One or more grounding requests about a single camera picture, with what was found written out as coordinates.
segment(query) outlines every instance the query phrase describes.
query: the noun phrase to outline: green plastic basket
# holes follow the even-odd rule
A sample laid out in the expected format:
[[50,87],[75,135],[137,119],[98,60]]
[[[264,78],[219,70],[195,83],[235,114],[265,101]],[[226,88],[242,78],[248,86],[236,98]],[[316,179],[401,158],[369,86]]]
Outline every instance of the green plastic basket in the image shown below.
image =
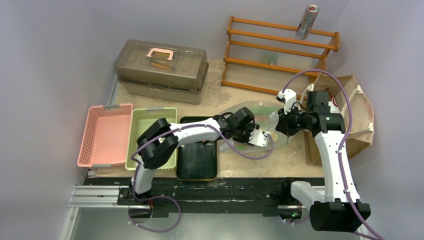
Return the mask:
[[[137,150],[137,139],[143,134],[156,120],[165,118],[168,123],[177,123],[177,109],[175,107],[155,107],[155,108],[137,108],[132,111],[131,129],[129,131],[128,151],[126,154],[125,169],[129,171],[136,170],[136,162],[131,159],[131,155]],[[168,162],[159,170],[170,170],[177,165],[177,150],[175,150]]]

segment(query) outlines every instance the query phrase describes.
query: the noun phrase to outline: tray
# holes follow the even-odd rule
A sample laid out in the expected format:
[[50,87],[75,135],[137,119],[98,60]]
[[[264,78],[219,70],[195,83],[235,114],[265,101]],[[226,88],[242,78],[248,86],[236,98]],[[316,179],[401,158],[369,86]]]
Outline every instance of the tray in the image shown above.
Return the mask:
[[132,112],[130,103],[90,107],[77,165],[86,168],[124,165]]
[[[137,108],[132,111],[129,143],[126,152],[125,169],[136,170],[136,162],[131,155],[137,150],[137,138],[143,134],[156,120],[165,118],[168,123],[177,123],[177,109],[175,107]],[[177,165],[177,150],[173,152],[168,162],[159,170],[171,170]]]
[[[209,116],[185,116],[182,124],[204,121]],[[193,142],[178,148],[176,177],[181,181],[212,181],[218,174],[217,141]]]

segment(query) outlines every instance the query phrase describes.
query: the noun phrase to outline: white wall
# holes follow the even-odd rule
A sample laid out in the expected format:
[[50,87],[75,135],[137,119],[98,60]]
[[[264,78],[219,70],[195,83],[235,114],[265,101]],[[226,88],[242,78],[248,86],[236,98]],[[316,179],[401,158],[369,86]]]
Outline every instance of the white wall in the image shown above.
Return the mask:
[[[314,28],[331,31],[349,0],[315,0]],[[297,26],[308,0],[88,0],[116,58],[128,39],[205,49],[222,59],[231,15]]]
[[423,239],[424,2],[350,1],[329,69],[354,73],[375,112],[374,145],[350,161],[369,223],[387,239]]
[[0,1],[0,239],[59,238],[112,63],[84,0]]

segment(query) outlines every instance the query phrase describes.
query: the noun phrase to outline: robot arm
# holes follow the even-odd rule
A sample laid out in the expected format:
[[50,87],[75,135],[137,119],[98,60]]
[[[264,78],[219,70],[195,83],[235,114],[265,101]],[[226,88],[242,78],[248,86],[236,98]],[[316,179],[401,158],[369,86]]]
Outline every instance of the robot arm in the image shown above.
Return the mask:
[[[355,215],[345,193],[339,163],[339,144],[346,132],[343,116],[331,113],[329,94],[326,91],[312,91],[307,95],[307,112],[293,107],[296,93],[287,89],[279,92],[277,100],[285,103],[278,111],[278,125],[275,130],[287,136],[293,136],[300,130],[312,132],[321,156],[324,170],[324,196],[305,181],[291,183],[290,194],[299,200],[309,211],[310,222],[316,231],[354,232],[362,224]],[[341,152],[343,169],[348,190],[355,201],[361,216],[367,219],[370,205],[361,203],[355,188],[346,153],[346,145]]]
[[174,132],[148,144],[137,155],[142,165],[137,167],[137,177],[135,182],[134,178],[132,181],[136,197],[144,198],[143,194],[152,187],[156,170],[168,161],[176,148],[189,143],[217,141],[222,138],[218,132],[206,126],[219,130],[226,139],[232,138],[236,142],[251,146],[267,147],[269,139],[254,120],[255,116],[246,107],[235,113],[215,115],[207,120],[193,123],[175,124],[168,123],[165,118],[158,119],[137,139],[138,148],[161,134]]

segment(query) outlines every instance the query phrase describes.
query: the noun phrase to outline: cable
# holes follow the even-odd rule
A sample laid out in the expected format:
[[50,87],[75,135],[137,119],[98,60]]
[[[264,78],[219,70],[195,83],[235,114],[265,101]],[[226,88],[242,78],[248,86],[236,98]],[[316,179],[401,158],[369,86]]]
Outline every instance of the cable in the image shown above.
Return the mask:
[[295,102],[293,102],[293,104],[291,105],[291,108],[290,108],[290,110],[293,110],[293,107],[295,106],[295,104],[299,104],[299,106],[300,106],[300,108],[302,109],[302,110],[304,110],[306,113],[308,113],[308,110],[302,105],[302,103],[300,103],[300,102],[298,102],[298,101],[295,101]]
[[269,149],[269,151],[268,151],[268,153],[267,154],[265,154],[265,155],[263,155],[263,156],[248,156],[248,155],[245,155],[245,154],[243,154],[243,153],[241,153],[240,151],[238,151],[231,143],[230,143],[230,141],[228,140],[228,139],[226,139],[225,138],[225,136],[221,133],[221,131],[219,131],[218,129],[216,129],[214,126],[212,126],[212,125],[209,125],[209,124],[207,124],[207,125],[205,125],[205,124],[191,124],[191,125],[186,125],[186,126],[182,126],[181,128],[176,128],[176,129],[173,129],[173,130],[169,130],[169,131],[167,131],[167,132],[165,132],[165,133],[162,133],[162,134],[160,134],[160,135],[158,135],[158,136],[156,136],[156,137],[154,137],[154,138],[152,138],[151,140],[149,140],[148,142],[146,142],[144,145],[142,145],[141,147],[139,147],[132,155],[131,155],[131,159],[133,160],[133,161],[135,161],[136,163],[137,163],[137,167],[135,168],[135,174],[134,174],[134,177],[132,178],[132,197],[135,199],[135,200],[137,200],[137,201],[150,201],[150,200],[154,200],[154,199],[160,199],[160,198],[163,198],[163,199],[169,199],[169,200],[171,200],[175,205],[176,205],[176,207],[178,208],[178,219],[176,220],[176,222],[174,223],[174,225],[172,225],[171,227],[168,227],[168,228],[166,228],[166,229],[161,229],[161,230],[157,230],[157,229],[152,229],[152,228],[149,228],[149,227],[145,227],[145,226],[142,226],[142,225],[140,225],[140,224],[138,224],[138,223],[135,223],[132,219],[131,219],[131,215],[130,215],[130,213],[128,213],[128,218],[129,218],[129,223],[131,223],[131,224],[133,224],[134,226],[136,226],[136,227],[139,227],[139,228],[141,228],[141,229],[144,229],[144,230],[147,230],[147,231],[150,231],[150,232],[153,232],[153,233],[165,233],[165,232],[168,232],[168,231],[171,231],[172,229],[174,229],[179,223],[180,223],[180,220],[181,220],[181,208],[180,208],[180,205],[178,204],[178,202],[175,200],[175,199],[173,199],[172,197],[169,197],[169,196],[153,196],[153,197],[149,197],[149,198],[145,198],[145,199],[140,199],[140,198],[138,198],[137,197],[137,194],[136,194],[136,190],[135,190],[135,182],[136,182],[136,178],[137,178],[137,174],[138,174],[138,172],[139,172],[139,169],[140,169],[140,167],[141,167],[141,165],[142,165],[142,163],[138,160],[138,159],[136,159],[135,158],[135,156],[137,155],[137,154],[139,154],[140,152],[141,152],[141,150],[143,150],[147,145],[149,145],[149,144],[151,144],[151,143],[153,143],[154,141],[157,141],[158,139],[160,139],[160,138],[162,138],[162,137],[165,137],[165,136],[167,136],[167,135],[169,135],[169,134],[172,134],[172,133],[175,133],[175,132],[178,132],[178,131],[181,131],[181,130],[184,130],[184,129],[189,129],[189,128],[196,128],[196,127],[207,127],[207,128],[210,128],[210,129],[212,129],[212,130],[214,130],[215,132],[217,132],[218,134],[219,134],[219,136],[221,136],[221,138],[225,141],[225,143],[226,144],[228,144],[228,146],[231,148],[231,149],[233,149],[237,154],[239,154],[240,156],[242,156],[242,157],[245,157],[245,158],[247,158],[247,159],[252,159],[252,160],[261,160],[261,159],[264,159],[264,158],[266,158],[266,157],[268,157],[272,152],[273,152],[273,150],[274,150],[274,141],[273,141],[273,138],[271,137],[271,135],[269,134],[269,133],[266,133],[266,137],[269,139],[269,141],[271,142],[271,148]]
[[366,239],[379,240],[378,238],[375,238],[375,237],[372,237],[372,236],[368,236],[368,235],[365,235],[365,234],[360,233],[360,232],[357,232],[357,231],[352,232],[352,233],[355,234],[355,235],[358,235],[360,237],[366,238]]
[[355,212],[356,216],[358,217],[358,219],[361,221],[361,223],[372,233],[374,234],[377,239],[379,240],[384,240],[385,238],[383,236],[381,236],[377,231],[375,231],[366,221],[365,219],[361,216],[361,214],[359,213],[358,209],[355,206],[354,201],[352,200],[351,197],[351,193],[349,191],[349,185],[348,185],[348,181],[346,179],[346,173],[345,173],[345,168],[343,167],[343,161],[342,161],[342,148],[343,145],[345,144],[346,140],[348,139],[349,133],[351,132],[352,129],[352,106],[351,103],[349,102],[349,97],[348,94],[345,90],[345,88],[343,87],[343,85],[340,83],[340,81],[331,73],[321,70],[321,69],[309,69],[309,70],[303,70],[299,73],[297,73],[296,75],[294,75],[284,86],[284,88],[282,89],[282,92],[284,93],[284,91],[287,89],[287,87],[289,86],[289,84],[291,82],[293,82],[293,80],[295,80],[295,78],[297,78],[298,76],[304,74],[304,73],[308,73],[308,72],[317,72],[317,73],[322,73],[325,74],[327,76],[329,76],[330,78],[332,78],[335,83],[340,87],[341,92],[343,93],[344,99],[346,100],[346,104],[347,104],[347,110],[349,113],[349,125],[347,126],[347,130],[346,133],[344,134],[343,138],[340,141],[340,144],[338,145],[338,163],[340,165],[340,173],[341,173],[341,178],[343,180],[343,186],[345,189],[345,193],[346,193],[346,197],[349,200],[350,206],[352,207],[353,211]]
[[294,222],[293,223],[293,225],[298,225],[298,224],[301,224],[301,223],[303,223],[303,222],[306,222],[306,220],[308,220],[309,219],[309,215],[308,216],[306,216],[304,219],[301,219],[300,221],[297,221],[297,222]]
[[297,219],[301,219],[302,217],[301,216],[295,216],[291,221],[290,221],[290,223],[293,223],[295,220],[297,220]]
[[227,111],[227,112],[224,112],[223,114],[221,114],[221,116],[224,117],[224,116],[227,116],[227,115],[230,115],[230,114],[233,114],[233,113],[230,112],[230,111]]

